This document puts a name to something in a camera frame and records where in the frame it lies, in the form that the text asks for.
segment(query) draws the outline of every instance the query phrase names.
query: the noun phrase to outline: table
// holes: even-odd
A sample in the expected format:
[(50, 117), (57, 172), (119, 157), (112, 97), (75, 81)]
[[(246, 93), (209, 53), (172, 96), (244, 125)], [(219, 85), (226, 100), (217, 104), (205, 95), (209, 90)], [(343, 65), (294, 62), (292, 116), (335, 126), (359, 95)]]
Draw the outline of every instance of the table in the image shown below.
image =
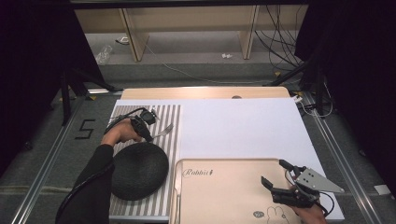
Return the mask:
[[(280, 158), (292, 164), (306, 165), (324, 175), (297, 107), (283, 87), (129, 89), (117, 101), (115, 111), (119, 106), (126, 105), (173, 105), (181, 108), (178, 124), (181, 131), (174, 133), (177, 140), (174, 136), (171, 137), (173, 140), (163, 140), (172, 142), (176, 148), (170, 158), (171, 167), (177, 160), (186, 158)], [(235, 117), (243, 122), (229, 122)], [(243, 131), (235, 138), (232, 130)], [(331, 206), (329, 199), (322, 197), (321, 201), (325, 207)], [(142, 203), (153, 205), (149, 201)], [(146, 206), (143, 212), (141, 208), (135, 208), (140, 205), (112, 201), (112, 207), (118, 207), (124, 214), (114, 215), (110, 211), (110, 219), (161, 222), (169, 219), (168, 209), (163, 209), (155, 216), (141, 216), (139, 214), (153, 212), (153, 208)], [(334, 211), (328, 219), (344, 219), (336, 200)]]

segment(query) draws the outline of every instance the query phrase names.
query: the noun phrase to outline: striped fabric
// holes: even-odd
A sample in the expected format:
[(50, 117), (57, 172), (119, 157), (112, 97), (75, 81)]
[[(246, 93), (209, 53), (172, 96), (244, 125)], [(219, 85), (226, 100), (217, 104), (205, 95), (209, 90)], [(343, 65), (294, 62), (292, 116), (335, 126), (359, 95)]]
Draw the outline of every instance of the striped fabric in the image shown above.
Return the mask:
[[(126, 114), (138, 107), (145, 107), (149, 111), (154, 108), (160, 118), (148, 129), (154, 136), (163, 130), (170, 123), (174, 123), (173, 130), (166, 136), (157, 137), (152, 142), (162, 148), (169, 158), (169, 174), (165, 183), (157, 192), (140, 201), (124, 201), (116, 196), (111, 196), (110, 220), (130, 219), (130, 220), (166, 220), (169, 218), (170, 200), (173, 190), (174, 167), (179, 158), (179, 137), (180, 137), (180, 116), (181, 105), (117, 105), (113, 111), (112, 118)], [(115, 146), (115, 154), (126, 146), (133, 144), (131, 140)]]

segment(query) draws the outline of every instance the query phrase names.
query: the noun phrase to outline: black round object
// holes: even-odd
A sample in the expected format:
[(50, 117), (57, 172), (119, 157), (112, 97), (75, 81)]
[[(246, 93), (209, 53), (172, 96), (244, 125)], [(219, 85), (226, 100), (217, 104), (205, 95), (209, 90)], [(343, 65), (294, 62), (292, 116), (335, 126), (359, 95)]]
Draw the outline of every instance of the black round object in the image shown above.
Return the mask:
[(157, 191), (169, 171), (165, 152), (151, 143), (136, 143), (114, 157), (112, 192), (120, 199), (137, 201)]

